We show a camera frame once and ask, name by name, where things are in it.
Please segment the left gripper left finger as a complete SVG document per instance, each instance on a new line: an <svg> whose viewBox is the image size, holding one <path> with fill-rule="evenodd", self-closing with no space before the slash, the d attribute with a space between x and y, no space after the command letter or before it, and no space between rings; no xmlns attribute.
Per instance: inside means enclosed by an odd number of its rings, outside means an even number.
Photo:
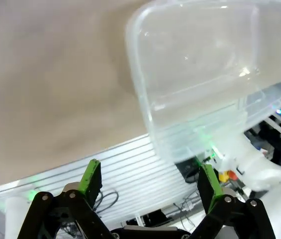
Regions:
<svg viewBox="0 0 281 239"><path fill-rule="evenodd" d="M67 184L57 196L50 192L35 195L18 239L56 239L59 229L69 223L75 224L84 239L112 239L93 210L101 187L101 165L92 159L80 182Z"/></svg>

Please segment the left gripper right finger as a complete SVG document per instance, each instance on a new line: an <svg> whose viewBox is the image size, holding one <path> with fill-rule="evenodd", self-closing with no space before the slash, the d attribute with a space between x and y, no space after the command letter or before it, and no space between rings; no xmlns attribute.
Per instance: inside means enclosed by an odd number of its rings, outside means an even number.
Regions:
<svg viewBox="0 0 281 239"><path fill-rule="evenodd" d="M238 239L276 239L263 202L241 202L224 193L211 165L200 166L197 188L206 216L189 239L215 239L224 226L232 227Z"/></svg>

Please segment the yellow red emergency stop button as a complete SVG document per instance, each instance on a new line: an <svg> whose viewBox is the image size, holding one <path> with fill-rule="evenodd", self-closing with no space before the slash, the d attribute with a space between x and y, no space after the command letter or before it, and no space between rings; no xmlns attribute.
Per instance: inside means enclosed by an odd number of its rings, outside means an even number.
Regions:
<svg viewBox="0 0 281 239"><path fill-rule="evenodd" d="M237 179L238 179L237 175L231 170L224 171L218 174L218 180L222 183L226 183L229 180L236 181Z"/></svg>

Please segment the black device under table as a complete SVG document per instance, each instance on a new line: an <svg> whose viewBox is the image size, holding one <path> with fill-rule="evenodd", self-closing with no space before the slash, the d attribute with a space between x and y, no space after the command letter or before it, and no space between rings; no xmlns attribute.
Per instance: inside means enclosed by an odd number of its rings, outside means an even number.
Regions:
<svg viewBox="0 0 281 239"><path fill-rule="evenodd" d="M197 157L192 157L185 161L176 163L176 167L186 183L192 184L198 180L200 161Z"/></svg>

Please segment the large clear plastic container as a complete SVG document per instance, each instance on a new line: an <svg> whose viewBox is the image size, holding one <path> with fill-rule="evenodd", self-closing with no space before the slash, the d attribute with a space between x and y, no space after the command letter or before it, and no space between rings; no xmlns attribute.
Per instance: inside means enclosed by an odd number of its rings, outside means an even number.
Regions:
<svg viewBox="0 0 281 239"><path fill-rule="evenodd" d="M178 163L281 108L281 0L154 0L126 26L156 153Z"/></svg>

